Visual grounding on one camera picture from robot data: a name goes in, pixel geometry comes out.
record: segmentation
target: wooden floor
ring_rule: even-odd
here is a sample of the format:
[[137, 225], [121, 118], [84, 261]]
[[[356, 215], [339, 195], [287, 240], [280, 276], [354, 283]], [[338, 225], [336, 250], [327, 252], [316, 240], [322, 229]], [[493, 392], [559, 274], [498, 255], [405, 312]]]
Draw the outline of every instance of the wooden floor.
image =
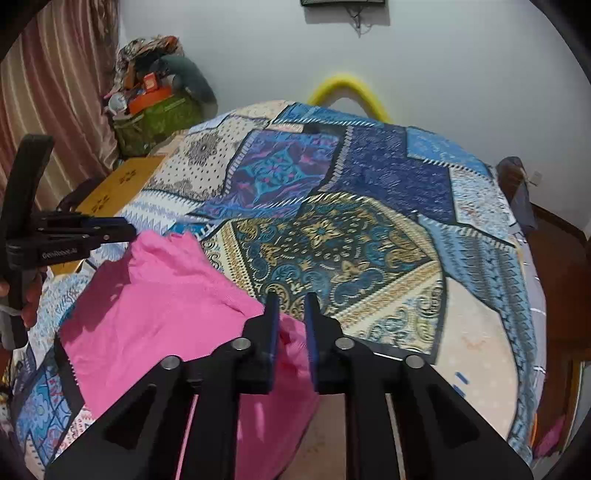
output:
[[547, 375], [535, 442], [564, 413], [568, 359], [591, 345], [591, 267], [580, 240], [543, 219], [528, 235], [547, 304]]

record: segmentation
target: patterned bedsheet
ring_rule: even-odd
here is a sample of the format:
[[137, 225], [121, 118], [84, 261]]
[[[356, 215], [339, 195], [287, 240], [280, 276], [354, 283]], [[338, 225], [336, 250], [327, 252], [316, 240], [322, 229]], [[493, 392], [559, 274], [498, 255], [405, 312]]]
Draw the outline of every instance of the patterned bedsheet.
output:
[[[491, 169], [414, 127], [302, 103], [238, 109], [193, 127], [121, 215], [194, 233], [250, 295], [324, 312], [376, 353], [418, 352], [526, 460], [545, 367], [545, 305], [525, 238]], [[11, 436], [41, 478], [93, 421], [55, 332], [105, 245], [44, 286], [15, 352]]]

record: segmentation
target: human hand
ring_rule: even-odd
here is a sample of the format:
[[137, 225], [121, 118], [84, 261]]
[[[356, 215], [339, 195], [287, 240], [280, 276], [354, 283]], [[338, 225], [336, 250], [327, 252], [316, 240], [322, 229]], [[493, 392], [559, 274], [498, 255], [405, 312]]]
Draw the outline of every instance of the human hand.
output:
[[[42, 271], [47, 271], [47, 267], [40, 268], [40, 272]], [[25, 293], [26, 303], [21, 310], [21, 318], [27, 329], [35, 326], [37, 323], [37, 309], [39, 308], [42, 284], [41, 274], [37, 273], [33, 281], [29, 283], [27, 292]], [[10, 286], [8, 283], [0, 279], [0, 297], [8, 295], [9, 290]]]

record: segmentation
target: white wall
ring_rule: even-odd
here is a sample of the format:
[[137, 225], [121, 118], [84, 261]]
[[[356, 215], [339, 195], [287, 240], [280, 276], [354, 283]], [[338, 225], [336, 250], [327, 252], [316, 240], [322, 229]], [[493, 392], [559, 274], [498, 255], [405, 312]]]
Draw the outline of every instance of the white wall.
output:
[[363, 79], [393, 121], [437, 131], [483, 161], [522, 158], [535, 203], [591, 220], [591, 86], [529, 0], [389, 0], [358, 37], [342, 7], [299, 0], [121, 0], [127, 41], [180, 37], [220, 111], [306, 101], [337, 72]]

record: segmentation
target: orange box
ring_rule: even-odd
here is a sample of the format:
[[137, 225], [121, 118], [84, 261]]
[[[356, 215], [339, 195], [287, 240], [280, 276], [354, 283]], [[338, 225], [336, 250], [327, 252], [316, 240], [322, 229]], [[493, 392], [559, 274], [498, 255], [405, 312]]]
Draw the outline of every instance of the orange box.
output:
[[171, 87], [162, 87], [158, 90], [143, 95], [138, 95], [129, 103], [129, 113], [135, 115], [141, 112], [144, 108], [148, 108], [162, 100], [166, 100], [168, 97], [173, 95]]
[[144, 76], [144, 89], [146, 93], [158, 90], [158, 79], [154, 73], [149, 73]]

